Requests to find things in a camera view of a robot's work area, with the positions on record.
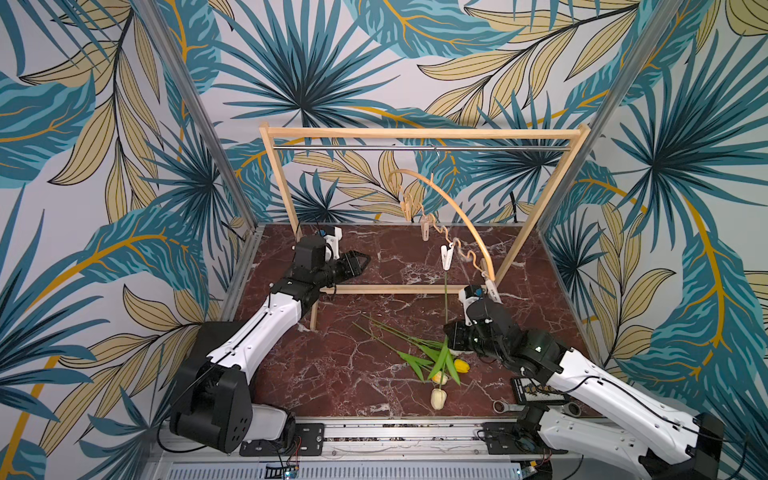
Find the yellow orange tulip flower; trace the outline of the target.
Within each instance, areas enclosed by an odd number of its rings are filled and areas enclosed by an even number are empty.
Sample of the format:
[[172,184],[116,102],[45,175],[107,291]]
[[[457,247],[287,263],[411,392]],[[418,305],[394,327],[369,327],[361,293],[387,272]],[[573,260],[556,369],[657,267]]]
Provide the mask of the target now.
[[406,346],[401,349],[388,342],[383,335],[377,334],[372,328],[363,327],[358,323],[354,323],[353,326],[363,332],[371,340],[374,340],[378,344],[384,346],[387,350],[393,352],[402,362],[404,362],[413,372],[418,380],[422,383],[426,383],[430,380],[429,374],[433,368],[434,362],[431,361],[421,350],[414,345],[409,344],[403,340]]

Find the white tulip flower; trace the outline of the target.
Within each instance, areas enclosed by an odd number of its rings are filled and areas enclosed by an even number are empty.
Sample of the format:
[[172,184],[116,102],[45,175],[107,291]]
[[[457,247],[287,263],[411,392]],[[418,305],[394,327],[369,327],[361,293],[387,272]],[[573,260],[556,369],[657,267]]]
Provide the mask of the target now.
[[[448,299],[448,272],[449,268],[444,269],[444,325],[445,328],[450,321],[449,313],[449,299]],[[450,348],[448,346],[448,337],[445,333],[445,329],[442,329],[444,338],[441,344],[440,351],[438,353],[437,360],[433,364],[433,368],[430,371],[429,377],[433,383],[433,390],[430,394],[430,405],[435,411],[440,411],[444,408],[447,400],[447,393],[444,391],[443,386],[447,383],[446,369],[448,365],[448,357],[450,354]]]

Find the tan wavy clothes hanger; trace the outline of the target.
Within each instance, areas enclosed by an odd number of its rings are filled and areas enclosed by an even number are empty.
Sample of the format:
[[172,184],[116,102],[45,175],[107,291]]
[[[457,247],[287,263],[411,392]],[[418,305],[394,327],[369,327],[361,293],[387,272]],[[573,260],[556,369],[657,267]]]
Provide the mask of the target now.
[[464,226],[469,230],[472,237],[474,238],[475,243],[480,248],[480,252],[482,254],[483,259],[485,260],[485,265],[486,265],[484,269],[484,275],[492,282],[496,282],[496,270],[493,265],[493,261],[492,261],[490,252],[487,248],[487,245],[485,244],[484,240],[481,238],[477,228],[472,223],[468,215],[464,212],[462,207],[453,198],[451,198],[442,188],[440,188],[433,180],[425,177],[424,175],[421,175],[420,173],[415,172],[413,170],[396,168],[393,172],[389,174],[389,176],[395,178],[398,174],[415,178],[416,180],[420,181],[424,185],[428,186],[431,190],[436,192],[440,197],[442,197],[446,201],[446,203],[452,208],[452,210],[459,216]]

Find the pink tulip flower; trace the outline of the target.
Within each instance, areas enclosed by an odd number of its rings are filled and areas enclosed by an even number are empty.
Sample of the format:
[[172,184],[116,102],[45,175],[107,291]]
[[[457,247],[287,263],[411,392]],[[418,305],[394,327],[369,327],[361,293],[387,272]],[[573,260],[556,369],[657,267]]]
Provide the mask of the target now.
[[421,350],[431,361],[435,362],[442,350],[443,342],[442,341],[436,341],[436,340],[428,340],[428,339],[422,339],[413,335],[409,335],[402,330],[396,329],[394,327],[388,326],[380,321],[377,321],[371,317],[368,318],[369,324],[372,327],[376,327],[379,330],[385,331],[389,334],[392,334],[402,340],[405,340],[411,345],[414,345],[419,350]]

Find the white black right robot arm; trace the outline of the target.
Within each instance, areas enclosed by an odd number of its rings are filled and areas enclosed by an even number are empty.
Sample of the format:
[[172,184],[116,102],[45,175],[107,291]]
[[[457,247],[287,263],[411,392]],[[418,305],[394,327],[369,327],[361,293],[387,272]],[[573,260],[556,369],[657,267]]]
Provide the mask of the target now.
[[462,319],[448,323],[448,346],[490,357],[521,378],[568,395],[612,421],[611,426],[528,406],[518,425],[552,450],[567,450],[639,479],[715,479],[724,424],[691,415],[616,379],[579,350],[543,330],[523,330],[507,309],[476,287],[460,294]]

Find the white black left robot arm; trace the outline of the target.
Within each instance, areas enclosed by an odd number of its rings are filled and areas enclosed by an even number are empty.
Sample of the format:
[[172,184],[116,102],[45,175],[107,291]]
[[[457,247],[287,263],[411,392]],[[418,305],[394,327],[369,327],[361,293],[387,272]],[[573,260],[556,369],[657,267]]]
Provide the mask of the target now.
[[283,441],[290,414],[252,402],[250,383],[278,340],[315,306],[324,288],[363,274],[371,257],[339,251],[341,230],[301,238],[261,307],[211,351],[190,357],[175,375],[169,431],[219,452],[247,441]]

